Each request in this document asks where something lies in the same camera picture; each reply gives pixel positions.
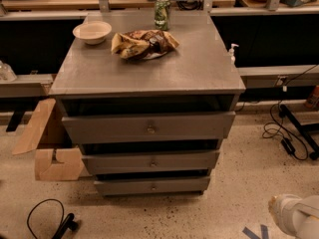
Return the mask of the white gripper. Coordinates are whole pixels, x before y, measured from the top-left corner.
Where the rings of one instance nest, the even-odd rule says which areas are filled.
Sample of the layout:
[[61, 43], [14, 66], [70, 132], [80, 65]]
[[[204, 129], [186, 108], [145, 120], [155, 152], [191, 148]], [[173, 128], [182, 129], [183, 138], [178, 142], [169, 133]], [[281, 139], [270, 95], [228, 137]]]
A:
[[268, 211], [277, 227], [287, 235], [300, 237], [302, 215], [297, 210], [301, 198], [297, 195], [282, 194], [272, 196], [268, 201]]

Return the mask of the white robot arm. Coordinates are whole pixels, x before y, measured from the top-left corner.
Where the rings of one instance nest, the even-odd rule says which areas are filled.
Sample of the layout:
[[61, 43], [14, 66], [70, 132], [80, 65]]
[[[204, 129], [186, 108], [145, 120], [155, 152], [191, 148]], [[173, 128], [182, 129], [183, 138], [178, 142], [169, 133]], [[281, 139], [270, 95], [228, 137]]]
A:
[[268, 210], [274, 223], [295, 239], [319, 239], [319, 196], [293, 194], [272, 196]]

